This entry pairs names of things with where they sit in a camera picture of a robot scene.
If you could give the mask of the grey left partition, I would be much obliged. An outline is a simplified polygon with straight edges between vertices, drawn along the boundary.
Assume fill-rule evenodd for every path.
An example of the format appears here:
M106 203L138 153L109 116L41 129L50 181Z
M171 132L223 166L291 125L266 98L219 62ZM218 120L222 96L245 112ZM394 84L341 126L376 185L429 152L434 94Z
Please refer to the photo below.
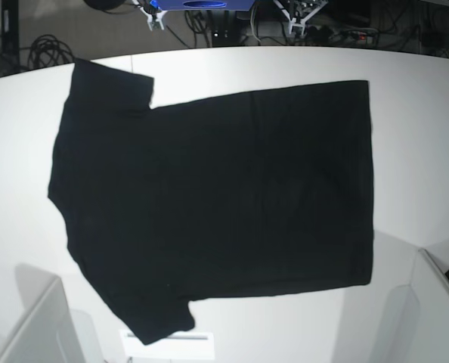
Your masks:
M60 276L27 264L15 275L24 311L0 335L0 362L105 361L91 316L69 307Z

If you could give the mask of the grey partition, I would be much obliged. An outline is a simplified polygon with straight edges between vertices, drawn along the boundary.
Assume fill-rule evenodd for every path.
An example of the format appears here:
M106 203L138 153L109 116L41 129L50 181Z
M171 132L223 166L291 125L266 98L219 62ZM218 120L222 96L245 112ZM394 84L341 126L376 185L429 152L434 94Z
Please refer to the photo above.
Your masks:
M371 361L449 362L449 281L426 250L389 294Z
M27 264L15 275L24 311L0 335L0 362L105 361L91 316L69 307L60 276Z

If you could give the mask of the grey right partition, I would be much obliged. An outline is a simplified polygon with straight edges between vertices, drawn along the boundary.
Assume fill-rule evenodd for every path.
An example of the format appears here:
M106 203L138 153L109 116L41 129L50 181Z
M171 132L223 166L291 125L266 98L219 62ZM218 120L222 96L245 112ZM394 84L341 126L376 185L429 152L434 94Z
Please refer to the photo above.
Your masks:
M426 250L389 294L371 361L449 362L449 281Z

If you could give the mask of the black T-shirt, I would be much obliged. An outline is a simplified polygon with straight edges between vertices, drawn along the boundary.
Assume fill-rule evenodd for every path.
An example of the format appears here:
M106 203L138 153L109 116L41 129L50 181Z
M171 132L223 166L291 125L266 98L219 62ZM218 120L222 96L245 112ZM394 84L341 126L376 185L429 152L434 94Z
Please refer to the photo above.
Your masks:
M48 186L70 255L143 344L193 329L192 301L370 283L367 81L158 108L153 86L78 59Z

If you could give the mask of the white slotted tray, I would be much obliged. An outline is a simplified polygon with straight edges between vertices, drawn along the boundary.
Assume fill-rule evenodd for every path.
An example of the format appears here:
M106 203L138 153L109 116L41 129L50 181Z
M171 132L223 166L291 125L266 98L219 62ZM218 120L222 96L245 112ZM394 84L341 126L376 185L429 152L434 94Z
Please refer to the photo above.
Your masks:
M178 332L147 345L144 345L130 330L120 330L119 335L128 358L215 359L215 343L212 333Z

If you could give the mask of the blue box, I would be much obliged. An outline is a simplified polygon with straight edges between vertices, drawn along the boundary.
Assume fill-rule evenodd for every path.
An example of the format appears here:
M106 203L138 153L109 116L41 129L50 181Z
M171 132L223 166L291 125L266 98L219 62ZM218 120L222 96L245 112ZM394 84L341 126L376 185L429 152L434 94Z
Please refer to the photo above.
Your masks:
M156 0L159 8L165 11L185 10L227 10L248 11L255 0Z

